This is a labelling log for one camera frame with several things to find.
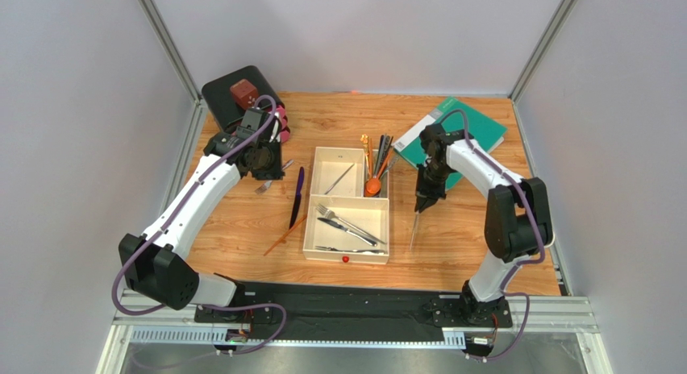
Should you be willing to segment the orange spoon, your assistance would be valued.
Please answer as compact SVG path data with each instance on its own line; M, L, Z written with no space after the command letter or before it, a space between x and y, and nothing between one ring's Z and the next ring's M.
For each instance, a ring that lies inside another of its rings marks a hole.
M379 179L377 179L373 175L370 179L368 179L365 182L365 184L364 184L364 196L365 197L374 197L381 192L381 187L382 187L381 178L382 178L383 174L389 168L389 162L391 161L392 157L393 157L393 152L389 154L387 166L385 167L385 171L382 173L382 175Z

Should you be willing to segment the blue serrated knife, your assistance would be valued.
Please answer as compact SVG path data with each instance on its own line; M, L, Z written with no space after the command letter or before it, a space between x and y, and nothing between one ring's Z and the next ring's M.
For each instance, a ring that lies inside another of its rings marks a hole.
M304 185L305 181L305 169L303 167L299 168L298 171L298 182L294 194L294 203L292 206L292 211L290 215L290 220L289 220L289 229L293 228L295 225L295 222L297 221L298 217L298 212L300 209L301 201L302 201L302 188Z

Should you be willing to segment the black spoon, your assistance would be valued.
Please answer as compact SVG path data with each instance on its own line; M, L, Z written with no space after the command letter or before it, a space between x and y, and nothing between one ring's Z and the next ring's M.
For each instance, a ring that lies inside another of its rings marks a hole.
M380 137L380 142L379 142L379 146L378 146L378 149L377 149L376 163L375 163L375 167L374 167L374 170L373 170L373 174L374 174L374 175L377 175L378 172L379 172L379 169L381 168L381 164L382 164L383 157L384 157L386 138L387 138L387 135L386 135L386 134L383 134L383 135Z

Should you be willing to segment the orange chopstick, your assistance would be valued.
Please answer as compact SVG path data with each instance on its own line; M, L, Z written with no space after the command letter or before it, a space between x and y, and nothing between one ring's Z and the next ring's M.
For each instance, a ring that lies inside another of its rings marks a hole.
M285 243L286 239L299 228L307 220L307 215L304 214L300 219L298 219L292 227L290 227L278 240L276 240L264 253L263 256L267 256L271 251L273 251L281 243Z

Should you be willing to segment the gold ornate spoon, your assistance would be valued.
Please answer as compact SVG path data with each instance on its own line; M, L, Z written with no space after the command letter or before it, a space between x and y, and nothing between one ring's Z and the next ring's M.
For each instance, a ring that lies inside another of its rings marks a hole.
M370 148L369 136L362 134L360 141L364 150L364 160L366 166L366 178L370 179L373 176L373 153Z

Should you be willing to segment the silver table knife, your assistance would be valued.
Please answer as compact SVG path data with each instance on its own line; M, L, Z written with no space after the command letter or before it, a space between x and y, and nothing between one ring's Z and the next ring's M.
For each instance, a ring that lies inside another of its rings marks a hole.
M355 232L354 230L348 229L347 227L345 227L345 226L343 226L343 225L341 225L341 224L338 224L337 222L335 222L335 221L332 220L332 219L320 217L320 218L318 218L318 220L319 220L320 222L326 223L326 224L329 225L329 226L334 227L335 229L341 230L341 231L345 232L346 234L349 234L349 235L352 235L352 236L358 238L359 240L361 240L361 241L367 243L369 246L372 246L372 247L376 247L376 246L377 246L377 242L375 242L374 240L372 240L372 239L370 239L370 238L368 238L368 237L365 237L365 236L363 236L363 235L360 235L360 234L358 234L357 232Z

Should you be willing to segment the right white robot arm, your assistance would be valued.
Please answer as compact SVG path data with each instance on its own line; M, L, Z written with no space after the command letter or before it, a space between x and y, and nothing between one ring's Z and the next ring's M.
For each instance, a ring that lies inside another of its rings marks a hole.
M537 177L522 177L498 163L466 130L447 132L431 124L419 137L427 159L418 166L414 211L421 214L444 199L448 177L455 172L481 192L488 251L461 296L472 311L496 305L520 268L546 258L553 236L547 187Z

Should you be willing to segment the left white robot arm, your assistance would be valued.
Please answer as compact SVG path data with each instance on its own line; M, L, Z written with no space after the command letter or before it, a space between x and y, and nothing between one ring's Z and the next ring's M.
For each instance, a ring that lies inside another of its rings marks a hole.
M119 243L122 268L114 287L126 286L156 302L145 310L124 307L112 294L115 308L142 316L187 305L230 305L239 285L228 277L195 271L186 261L206 220L225 195L250 174L261 181L280 180L282 106L246 110L232 132L210 138L190 179L162 215L141 235L125 235Z

